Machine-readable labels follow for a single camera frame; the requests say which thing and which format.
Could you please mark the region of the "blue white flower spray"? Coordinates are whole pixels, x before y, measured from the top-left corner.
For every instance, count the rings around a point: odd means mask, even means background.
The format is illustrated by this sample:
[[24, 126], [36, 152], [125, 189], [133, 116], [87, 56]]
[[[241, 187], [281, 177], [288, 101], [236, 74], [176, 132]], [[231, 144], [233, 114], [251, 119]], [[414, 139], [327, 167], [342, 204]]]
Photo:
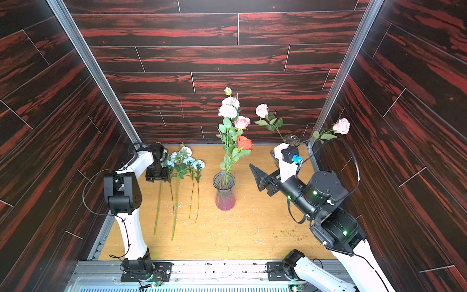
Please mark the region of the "blue white flower spray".
[[185, 146], [183, 143], [180, 144], [180, 149], [176, 152], [173, 152], [170, 155], [171, 160], [174, 162], [175, 167], [173, 169], [173, 176], [171, 179], [171, 185], [173, 188], [173, 194], [175, 199], [175, 211], [176, 211], [176, 221], [173, 221], [171, 241], [174, 241], [176, 224], [178, 221], [178, 206], [179, 206], [179, 191], [180, 191], [180, 182], [188, 174], [184, 160], [188, 157], [192, 157], [192, 151], [189, 147]]

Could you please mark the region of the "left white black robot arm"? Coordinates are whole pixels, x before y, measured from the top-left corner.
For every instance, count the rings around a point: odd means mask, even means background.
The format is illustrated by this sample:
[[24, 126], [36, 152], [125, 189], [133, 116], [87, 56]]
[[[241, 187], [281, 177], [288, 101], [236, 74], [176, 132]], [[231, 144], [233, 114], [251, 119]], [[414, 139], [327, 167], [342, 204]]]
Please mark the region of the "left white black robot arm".
[[159, 142], [154, 145], [137, 143], [134, 158], [123, 168], [104, 176], [104, 201], [118, 222], [125, 245], [122, 267], [125, 272], [153, 271], [149, 249], [142, 235], [139, 208], [142, 191], [138, 178], [145, 174], [149, 182], [167, 181], [168, 167], [164, 161], [168, 150]]

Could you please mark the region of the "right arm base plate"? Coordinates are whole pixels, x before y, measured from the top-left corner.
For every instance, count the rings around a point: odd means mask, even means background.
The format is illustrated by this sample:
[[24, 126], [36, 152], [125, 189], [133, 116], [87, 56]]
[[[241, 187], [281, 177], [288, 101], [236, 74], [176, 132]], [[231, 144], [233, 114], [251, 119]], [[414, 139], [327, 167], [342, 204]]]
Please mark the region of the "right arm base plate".
[[273, 261], [267, 262], [265, 272], [268, 274], [269, 281], [304, 281], [299, 275], [311, 277], [311, 273], [316, 271], [317, 266], [308, 262], [299, 263], [298, 261]]

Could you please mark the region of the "clear glass vase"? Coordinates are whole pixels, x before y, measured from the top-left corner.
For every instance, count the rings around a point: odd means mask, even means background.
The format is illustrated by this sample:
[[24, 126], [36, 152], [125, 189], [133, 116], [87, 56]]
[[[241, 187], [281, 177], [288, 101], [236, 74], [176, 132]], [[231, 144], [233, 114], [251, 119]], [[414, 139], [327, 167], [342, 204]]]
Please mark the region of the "clear glass vase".
[[296, 135], [285, 135], [283, 137], [283, 142], [293, 147], [299, 147], [301, 144], [300, 137]]

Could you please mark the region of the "purple glass vase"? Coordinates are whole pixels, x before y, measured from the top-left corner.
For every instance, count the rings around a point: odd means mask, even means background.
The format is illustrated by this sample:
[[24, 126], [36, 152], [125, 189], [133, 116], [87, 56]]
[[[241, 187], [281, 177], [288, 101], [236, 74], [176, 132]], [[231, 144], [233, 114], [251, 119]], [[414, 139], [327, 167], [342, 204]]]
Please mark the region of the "purple glass vase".
[[216, 206], [219, 210], [229, 211], [235, 206], [234, 187], [235, 176], [226, 172], [217, 173], [213, 178], [213, 185], [216, 189]]

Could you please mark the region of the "light blue carnation stem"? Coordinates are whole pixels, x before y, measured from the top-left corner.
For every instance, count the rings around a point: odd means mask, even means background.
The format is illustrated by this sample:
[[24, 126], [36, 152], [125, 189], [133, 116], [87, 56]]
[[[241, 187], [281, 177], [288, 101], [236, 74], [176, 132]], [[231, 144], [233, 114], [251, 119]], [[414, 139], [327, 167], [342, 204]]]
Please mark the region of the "light blue carnation stem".
[[205, 162], [203, 162], [202, 160], [198, 159], [196, 160], [194, 163], [193, 163], [193, 168], [195, 169], [195, 179], [196, 179], [196, 182], [197, 182], [197, 194], [198, 194], [198, 210], [197, 210], [197, 217], [195, 219], [195, 221], [198, 220], [198, 215], [199, 215], [199, 204], [200, 204], [200, 191], [199, 191], [199, 182], [201, 180], [201, 171], [205, 168]]
[[175, 211], [175, 199], [173, 194], [173, 188], [171, 185], [171, 179], [173, 176], [173, 169], [175, 164], [171, 160], [166, 160], [164, 166], [167, 168], [167, 182], [169, 183], [170, 192], [171, 192], [171, 202], [172, 202], [172, 211], [173, 211], [173, 220], [176, 221], [176, 211]]
[[188, 176], [192, 180], [192, 191], [190, 195], [190, 209], [189, 209], [189, 218], [191, 217], [192, 213], [192, 202], [193, 202], [193, 193], [195, 187], [195, 170], [197, 169], [197, 162], [194, 158], [188, 157], [184, 160], [184, 164], [186, 165], [186, 169], [188, 171]]

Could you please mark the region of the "red pink white rose bouquet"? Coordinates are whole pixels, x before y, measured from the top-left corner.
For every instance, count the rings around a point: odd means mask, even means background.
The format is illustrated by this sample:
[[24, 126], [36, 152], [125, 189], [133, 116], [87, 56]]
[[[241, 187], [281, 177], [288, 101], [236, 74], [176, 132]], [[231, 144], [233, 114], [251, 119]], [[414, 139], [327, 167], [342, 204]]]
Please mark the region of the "red pink white rose bouquet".
[[218, 108], [218, 115], [223, 118], [222, 123], [218, 125], [218, 132], [226, 153], [220, 164], [221, 170], [225, 171], [220, 186], [228, 188], [233, 166], [241, 158], [251, 154], [253, 143], [243, 135], [251, 121], [240, 115], [240, 101], [232, 95], [230, 87], [225, 87], [224, 93], [226, 98]]

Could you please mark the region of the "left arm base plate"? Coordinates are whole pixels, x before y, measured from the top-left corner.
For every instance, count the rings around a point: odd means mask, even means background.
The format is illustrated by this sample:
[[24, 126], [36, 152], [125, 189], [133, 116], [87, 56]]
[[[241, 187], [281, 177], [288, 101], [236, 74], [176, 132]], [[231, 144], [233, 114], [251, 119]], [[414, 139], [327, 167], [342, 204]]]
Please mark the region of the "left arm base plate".
[[122, 267], [121, 282], [168, 282], [173, 264], [171, 262], [152, 262], [149, 264], [138, 260], [125, 260]]

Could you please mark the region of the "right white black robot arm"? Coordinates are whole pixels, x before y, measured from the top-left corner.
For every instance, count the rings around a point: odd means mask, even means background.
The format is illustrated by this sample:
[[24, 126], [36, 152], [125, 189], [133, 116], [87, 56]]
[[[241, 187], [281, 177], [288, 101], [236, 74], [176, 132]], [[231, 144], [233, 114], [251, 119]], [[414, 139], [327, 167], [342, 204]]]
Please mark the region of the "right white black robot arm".
[[392, 292], [393, 286], [376, 261], [357, 219], [341, 208], [349, 194], [335, 172], [319, 171], [308, 184], [297, 176], [299, 166], [282, 167], [268, 175], [250, 165], [259, 191], [281, 192], [303, 214], [313, 236], [340, 261], [351, 282], [343, 281], [294, 249], [282, 260], [285, 276], [305, 281], [322, 292]]

